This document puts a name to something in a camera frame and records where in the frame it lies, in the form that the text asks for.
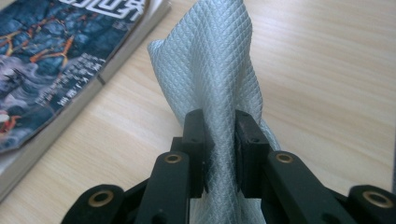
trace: light wood surface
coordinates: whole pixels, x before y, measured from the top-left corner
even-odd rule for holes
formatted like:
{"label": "light wood surface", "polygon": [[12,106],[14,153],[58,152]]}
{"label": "light wood surface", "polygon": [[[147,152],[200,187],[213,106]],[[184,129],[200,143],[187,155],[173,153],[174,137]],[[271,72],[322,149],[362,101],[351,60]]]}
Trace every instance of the light wood surface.
{"label": "light wood surface", "polygon": [[[10,0],[3,0],[0,7]],[[181,136],[147,44],[194,1],[172,10],[48,153],[0,204],[0,223],[59,223],[86,189],[128,189]],[[327,187],[391,189],[396,130],[396,2],[249,0],[251,59],[263,117],[284,150]]]}

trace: wood grain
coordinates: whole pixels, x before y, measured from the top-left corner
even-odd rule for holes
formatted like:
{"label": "wood grain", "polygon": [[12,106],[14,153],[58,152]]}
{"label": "wood grain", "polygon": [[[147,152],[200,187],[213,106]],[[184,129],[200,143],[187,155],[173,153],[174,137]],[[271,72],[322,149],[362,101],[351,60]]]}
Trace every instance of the wood grain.
{"label": "wood grain", "polygon": [[[172,1],[168,16],[0,204],[1,223],[59,223],[84,190],[103,183],[128,189],[149,177],[182,129],[146,46],[165,38],[193,3]],[[390,189],[396,2],[245,3],[262,116],[283,149],[344,194],[363,183]]]}

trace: paper towel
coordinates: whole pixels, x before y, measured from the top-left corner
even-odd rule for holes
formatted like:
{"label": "paper towel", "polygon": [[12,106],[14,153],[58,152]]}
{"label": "paper towel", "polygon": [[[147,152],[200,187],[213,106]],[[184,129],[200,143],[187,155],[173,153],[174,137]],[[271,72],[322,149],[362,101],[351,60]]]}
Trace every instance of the paper towel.
{"label": "paper towel", "polygon": [[243,1],[198,1],[165,40],[148,52],[163,93],[181,125],[204,110],[214,142],[209,193],[191,200],[191,223],[264,223],[259,200],[237,192],[233,151],[235,109],[260,123],[273,149],[279,145],[262,119],[262,95],[249,58],[252,25]]}

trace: folded cloth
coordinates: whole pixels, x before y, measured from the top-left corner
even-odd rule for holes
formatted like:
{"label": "folded cloth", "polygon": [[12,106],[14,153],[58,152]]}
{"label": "folded cloth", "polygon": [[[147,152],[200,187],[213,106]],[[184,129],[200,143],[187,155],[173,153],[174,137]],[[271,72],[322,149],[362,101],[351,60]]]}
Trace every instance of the folded cloth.
{"label": "folded cloth", "polygon": [[260,202],[237,192],[233,149],[235,109],[260,123],[262,95],[249,58],[252,25],[242,0],[198,1],[165,40],[148,45],[154,72],[181,125],[202,108],[214,142],[209,192],[191,202],[191,223],[264,223]]}

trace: blue cover art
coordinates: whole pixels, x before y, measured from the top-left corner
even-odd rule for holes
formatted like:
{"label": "blue cover art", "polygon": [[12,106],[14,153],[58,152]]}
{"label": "blue cover art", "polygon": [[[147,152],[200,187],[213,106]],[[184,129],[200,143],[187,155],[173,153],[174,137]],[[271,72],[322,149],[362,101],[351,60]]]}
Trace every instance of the blue cover art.
{"label": "blue cover art", "polygon": [[0,11],[0,152],[20,147],[100,73],[145,0],[17,0]]}

